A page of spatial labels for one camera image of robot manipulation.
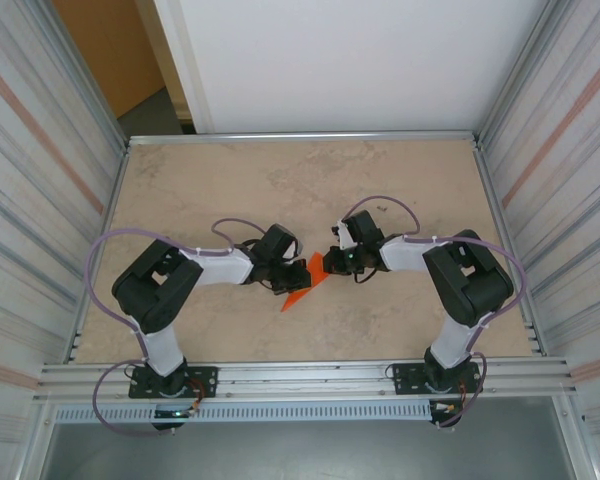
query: beige marble surface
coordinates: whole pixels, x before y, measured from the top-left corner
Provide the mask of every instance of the beige marble surface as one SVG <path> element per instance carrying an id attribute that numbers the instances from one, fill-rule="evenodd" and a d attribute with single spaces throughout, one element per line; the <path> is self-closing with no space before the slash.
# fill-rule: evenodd
<path id="1" fill-rule="evenodd" d="M 336 241 L 334 222 L 372 194 L 411 205 L 423 234 L 472 228 L 497 241 L 465 141 L 135 146 L 112 229 L 142 227 L 212 248 L 224 246 L 209 231 L 220 217 L 243 217 L 265 228 L 278 222 L 302 239 L 308 258 L 326 252 Z M 412 227 L 396 205 L 370 202 L 367 208 L 385 234 Z M 242 225 L 224 227 L 236 241 L 254 233 Z M 106 245 L 96 292 L 116 311 L 111 285 L 148 244 L 124 236 Z M 175 323 L 185 356 L 193 362 L 420 358 L 444 312 L 425 273 L 381 272 L 363 285 L 332 276 L 281 313 L 284 300 L 260 285 L 194 291 Z M 494 322 L 477 349 L 490 356 L 530 355 L 520 313 Z M 91 306 L 77 361 L 139 354 L 129 330 Z"/>

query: wooden door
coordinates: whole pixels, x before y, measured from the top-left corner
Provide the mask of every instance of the wooden door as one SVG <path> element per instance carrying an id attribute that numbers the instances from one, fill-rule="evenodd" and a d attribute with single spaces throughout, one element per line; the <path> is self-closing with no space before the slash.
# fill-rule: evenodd
<path id="1" fill-rule="evenodd" d="M 164 87 L 134 0 L 53 0 L 116 117 Z"/>

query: ventilation grille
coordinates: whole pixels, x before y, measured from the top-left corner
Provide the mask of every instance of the ventilation grille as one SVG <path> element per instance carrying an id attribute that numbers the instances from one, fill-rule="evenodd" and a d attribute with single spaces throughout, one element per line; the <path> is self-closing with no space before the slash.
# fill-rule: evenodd
<path id="1" fill-rule="evenodd" d="M 161 405 L 161 411 L 181 410 L 184 405 Z M 110 405 L 101 414 L 111 423 L 164 423 L 155 418 L 156 405 Z M 184 421 L 212 422 L 301 422 L 318 420 L 431 420 L 427 400 L 347 402 L 207 403 Z M 56 423 L 97 423 L 90 405 L 66 405 L 58 410 Z"/>

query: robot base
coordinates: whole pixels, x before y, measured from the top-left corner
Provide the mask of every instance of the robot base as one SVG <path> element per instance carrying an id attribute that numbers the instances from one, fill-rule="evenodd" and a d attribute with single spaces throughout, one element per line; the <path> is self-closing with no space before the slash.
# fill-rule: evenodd
<path id="1" fill-rule="evenodd" d="M 131 375 L 129 398 L 198 398 L 198 382 L 204 387 L 204 398 L 215 397 L 218 367 L 181 366 L 167 377 L 148 366 L 136 367 Z"/>
<path id="2" fill-rule="evenodd" d="M 426 363 L 394 363 L 391 365 L 392 379 L 396 395 L 449 394 L 459 395 L 460 385 L 464 383 L 467 394 L 475 393 L 480 381 L 480 371 L 474 362 L 457 372 L 453 382 L 435 388 L 430 381 Z"/>

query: white wall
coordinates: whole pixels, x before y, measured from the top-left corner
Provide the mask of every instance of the white wall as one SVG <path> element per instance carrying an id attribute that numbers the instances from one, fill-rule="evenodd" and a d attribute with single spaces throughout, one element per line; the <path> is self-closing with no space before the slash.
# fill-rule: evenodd
<path id="1" fill-rule="evenodd" d="M 201 133 L 476 128 L 545 0 L 155 0 Z"/>

